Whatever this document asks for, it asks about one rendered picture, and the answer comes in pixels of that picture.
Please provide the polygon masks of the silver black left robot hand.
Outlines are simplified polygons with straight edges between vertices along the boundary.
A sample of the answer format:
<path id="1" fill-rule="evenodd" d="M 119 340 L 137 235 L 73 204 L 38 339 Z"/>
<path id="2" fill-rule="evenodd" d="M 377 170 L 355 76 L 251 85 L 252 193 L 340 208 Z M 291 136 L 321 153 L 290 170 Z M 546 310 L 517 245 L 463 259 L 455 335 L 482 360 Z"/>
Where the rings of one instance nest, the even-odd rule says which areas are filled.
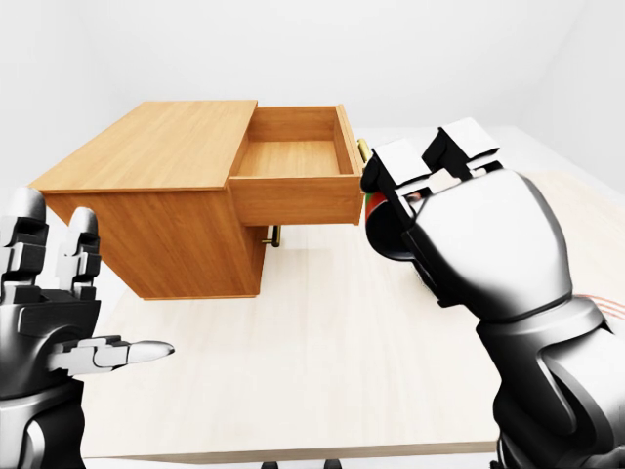
<path id="1" fill-rule="evenodd" d="M 77 208 L 57 262 L 56 288 L 36 283 L 49 225 L 43 194 L 14 193 L 0 217 L 0 399 L 29 396 L 61 386 L 76 375 L 111 372 L 172 355 L 166 342 L 127 342 L 94 334 L 101 302 L 95 278 L 101 260 L 98 219 Z"/>

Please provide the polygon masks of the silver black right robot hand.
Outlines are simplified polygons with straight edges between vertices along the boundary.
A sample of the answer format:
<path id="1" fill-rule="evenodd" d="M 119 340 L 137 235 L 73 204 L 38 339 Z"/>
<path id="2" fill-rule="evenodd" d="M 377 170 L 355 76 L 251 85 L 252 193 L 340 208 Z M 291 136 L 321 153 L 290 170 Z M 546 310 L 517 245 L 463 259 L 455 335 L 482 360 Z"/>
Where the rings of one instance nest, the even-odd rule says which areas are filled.
<path id="1" fill-rule="evenodd" d="M 511 322 L 572 295 L 563 230 L 546 198 L 496 158 L 472 118 L 437 129 L 423 151 L 406 140 L 372 149 L 361 189 L 386 201 L 365 220 L 370 246 L 409 262 L 443 307 Z"/>

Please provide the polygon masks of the red ketchup bottle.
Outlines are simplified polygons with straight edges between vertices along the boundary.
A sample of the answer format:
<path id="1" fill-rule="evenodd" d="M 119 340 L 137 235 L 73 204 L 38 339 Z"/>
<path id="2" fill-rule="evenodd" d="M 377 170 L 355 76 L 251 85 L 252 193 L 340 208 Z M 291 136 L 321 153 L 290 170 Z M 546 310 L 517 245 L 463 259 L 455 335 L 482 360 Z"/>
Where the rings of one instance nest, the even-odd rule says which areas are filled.
<path id="1" fill-rule="evenodd" d="M 386 200 L 387 199 L 382 192 L 368 192 L 364 198 L 365 220 L 368 220 L 371 213 Z"/>

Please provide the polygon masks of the wooden cabinet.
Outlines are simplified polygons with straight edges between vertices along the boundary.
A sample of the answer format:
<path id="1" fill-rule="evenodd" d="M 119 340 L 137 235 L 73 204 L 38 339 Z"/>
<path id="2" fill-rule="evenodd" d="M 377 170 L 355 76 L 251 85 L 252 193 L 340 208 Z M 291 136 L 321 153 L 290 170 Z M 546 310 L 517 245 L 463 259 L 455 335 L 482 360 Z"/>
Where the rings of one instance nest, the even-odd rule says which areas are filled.
<path id="1" fill-rule="evenodd" d="M 99 220 L 105 263 L 140 297 L 252 297 L 262 232 L 240 222 L 228 185 L 255 101 L 146 102 L 34 180 L 68 219 Z"/>

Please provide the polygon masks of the open wooden drawer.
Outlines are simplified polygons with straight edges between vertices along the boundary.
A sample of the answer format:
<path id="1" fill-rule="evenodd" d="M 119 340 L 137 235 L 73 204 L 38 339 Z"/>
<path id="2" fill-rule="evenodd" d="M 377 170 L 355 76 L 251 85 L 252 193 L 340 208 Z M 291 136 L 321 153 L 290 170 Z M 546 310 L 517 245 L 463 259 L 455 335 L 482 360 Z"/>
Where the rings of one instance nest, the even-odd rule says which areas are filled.
<path id="1" fill-rule="evenodd" d="M 363 163 L 343 106 L 257 107 L 228 187 L 247 226 L 357 224 Z"/>

